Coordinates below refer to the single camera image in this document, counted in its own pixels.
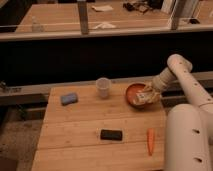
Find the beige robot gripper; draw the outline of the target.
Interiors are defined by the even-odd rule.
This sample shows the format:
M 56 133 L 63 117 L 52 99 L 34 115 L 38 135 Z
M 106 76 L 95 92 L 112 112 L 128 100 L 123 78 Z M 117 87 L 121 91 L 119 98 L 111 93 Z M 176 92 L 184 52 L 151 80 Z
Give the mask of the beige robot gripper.
M 142 100 L 145 104 L 151 104 L 160 100 L 160 93 L 155 90 L 150 84 L 146 84 L 142 90 Z

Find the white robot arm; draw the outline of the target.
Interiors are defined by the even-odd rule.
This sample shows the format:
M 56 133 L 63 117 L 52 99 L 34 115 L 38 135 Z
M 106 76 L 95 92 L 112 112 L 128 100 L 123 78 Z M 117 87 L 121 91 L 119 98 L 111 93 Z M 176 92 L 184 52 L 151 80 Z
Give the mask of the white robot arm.
M 213 171 L 209 139 L 213 137 L 213 97 L 191 74 L 192 64 L 179 54 L 143 90 L 145 104 L 156 102 L 177 79 L 188 101 L 166 118 L 164 171 Z

